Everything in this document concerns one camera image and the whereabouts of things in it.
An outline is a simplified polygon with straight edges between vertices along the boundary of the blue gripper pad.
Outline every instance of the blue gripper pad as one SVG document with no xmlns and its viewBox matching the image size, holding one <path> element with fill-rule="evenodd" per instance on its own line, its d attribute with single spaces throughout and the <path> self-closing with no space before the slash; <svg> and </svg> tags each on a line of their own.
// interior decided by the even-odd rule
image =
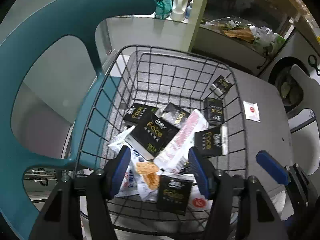
<svg viewBox="0 0 320 240">
<path fill-rule="evenodd" d="M 256 156 L 257 163 L 279 184 L 288 185 L 289 174 L 285 168 L 268 152 L 260 151 Z"/>
<path fill-rule="evenodd" d="M 197 147 L 189 149 L 188 158 L 201 195 L 208 200 L 213 199 L 217 189 L 217 183 L 214 181 L 214 166 L 200 155 Z"/>
<path fill-rule="evenodd" d="M 109 160 L 104 167 L 107 173 L 106 179 L 108 182 L 108 195 L 112 199 L 119 193 L 125 172 L 130 163 L 131 152 L 128 146 L 123 146 L 115 159 Z"/>
</svg>

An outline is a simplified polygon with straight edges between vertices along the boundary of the washing machine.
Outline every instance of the washing machine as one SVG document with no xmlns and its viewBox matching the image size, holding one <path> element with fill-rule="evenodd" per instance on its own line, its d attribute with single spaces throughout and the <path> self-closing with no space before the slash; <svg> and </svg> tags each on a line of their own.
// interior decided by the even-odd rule
<svg viewBox="0 0 320 240">
<path fill-rule="evenodd" d="M 292 31 L 278 55 L 259 76 L 275 85 L 286 112 L 295 108 L 304 96 L 302 88 L 289 74 L 293 64 L 297 64 L 308 76 L 320 84 L 320 70 L 318 69 L 318 66 L 320 68 L 320 55 L 297 29 Z M 293 161 L 299 163 L 305 172 L 311 175 L 317 171 L 320 162 L 316 117 L 311 109 L 304 109 L 288 122 L 292 138 Z"/>
</svg>

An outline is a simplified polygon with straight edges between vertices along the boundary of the cracker picture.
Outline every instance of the cracker picture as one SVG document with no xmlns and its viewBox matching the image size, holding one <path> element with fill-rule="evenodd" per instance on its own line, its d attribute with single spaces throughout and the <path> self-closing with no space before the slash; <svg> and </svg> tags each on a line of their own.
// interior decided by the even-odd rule
<svg viewBox="0 0 320 240">
<path fill-rule="evenodd" d="M 155 172 L 142 175 L 144 182 L 151 190 L 156 190 L 159 187 L 160 176 Z"/>
<path fill-rule="evenodd" d="M 137 173 L 140 175 L 150 174 L 150 173 L 158 172 L 159 167 L 154 163 L 144 162 L 144 163 L 137 163 L 136 170 L 137 170 Z"/>
</svg>

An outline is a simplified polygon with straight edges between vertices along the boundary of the teal chair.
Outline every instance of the teal chair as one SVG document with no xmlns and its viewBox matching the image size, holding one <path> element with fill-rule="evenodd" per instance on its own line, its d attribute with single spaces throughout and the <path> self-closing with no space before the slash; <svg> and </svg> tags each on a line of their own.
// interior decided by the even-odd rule
<svg viewBox="0 0 320 240">
<path fill-rule="evenodd" d="M 104 75 L 95 43 L 98 24 L 109 17 L 133 14 L 152 14 L 155 0 L 56 0 L 36 11 L 22 22 L 0 45 L 0 211 L 20 239 L 28 239 L 38 210 L 23 187 L 23 174 L 31 167 L 59 169 L 74 168 L 82 133 Z M 34 62 L 57 40 L 72 35 L 85 45 L 97 81 L 84 98 L 78 112 L 68 159 L 53 159 L 24 149 L 11 130 L 11 113 L 19 87 Z M 119 83 L 117 78 L 107 80 L 104 86 L 113 98 Z M 100 102 L 108 116 L 110 102 Z M 90 129 L 96 137 L 103 133 L 98 117 L 92 116 Z M 96 138 L 86 136 L 84 147 L 97 150 Z M 94 168 L 95 157 L 82 154 L 80 165 Z"/>
</svg>

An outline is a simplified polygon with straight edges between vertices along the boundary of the wire basket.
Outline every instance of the wire basket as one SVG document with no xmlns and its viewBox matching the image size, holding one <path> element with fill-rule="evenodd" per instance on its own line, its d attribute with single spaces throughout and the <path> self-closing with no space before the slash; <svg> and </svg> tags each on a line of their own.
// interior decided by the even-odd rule
<svg viewBox="0 0 320 240">
<path fill-rule="evenodd" d="M 220 75 L 231 83 L 231 88 L 217 96 L 210 90 L 210 85 Z M 228 128 L 228 154 L 209 160 L 215 168 L 226 171 L 230 176 L 238 174 L 246 178 L 248 160 L 244 111 L 230 67 L 196 54 L 151 46 L 127 46 L 117 54 L 95 98 L 77 159 L 89 154 L 94 158 L 94 167 L 103 168 L 108 160 L 115 158 L 116 153 L 108 148 L 108 142 L 126 129 L 123 117 L 134 102 L 161 109 L 172 102 L 189 113 L 193 109 L 204 113 L 207 97 L 222 99 Z M 90 123 L 97 116 L 101 119 L 101 127 L 94 130 Z M 95 152 L 88 151 L 89 144 L 96 146 Z M 233 206 L 233 212 L 237 212 L 236 199 Z M 167 213 L 158 210 L 156 202 L 142 202 L 138 195 L 115 197 L 108 201 L 108 209 L 116 229 L 175 239 L 199 238 L 210 212 L 187 208 L 185 216 Z"/>
</svg>

